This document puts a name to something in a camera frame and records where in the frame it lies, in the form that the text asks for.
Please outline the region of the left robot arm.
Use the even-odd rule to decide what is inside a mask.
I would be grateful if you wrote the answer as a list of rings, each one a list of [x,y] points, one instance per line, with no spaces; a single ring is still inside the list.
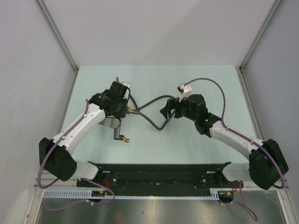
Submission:
[[[101,185],[103,174],[99,168],[90,162],[73,159],[72,154],[82,139],[98,124],[114,129],[115,140],[129,141],[120,134],[129,96],[130,84],[116,80],[109,89],[86,100],[82,113],[66,129],[51,139],[44,137],[39,142],[40,169],[45,169],[61,181],[85,178],[92,186]]]

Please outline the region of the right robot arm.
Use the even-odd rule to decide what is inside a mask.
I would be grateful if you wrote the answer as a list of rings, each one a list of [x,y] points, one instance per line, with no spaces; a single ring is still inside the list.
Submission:
[[[289,167],[278,143],[272,139],[248,137],[224,126],[220,117],[208,111],[202,95],[192,94],[183,100],[168,99],[160,113],[166,119],[173,113],[177,119],[185,117],[193,121],[199,134],[225,143],[248,160],[247,163],[230,163],[217,173],[215,181],[220,187],[239,180],[252,181],[267,190],[282,180],[281,187],[284,188],[284,175]]]

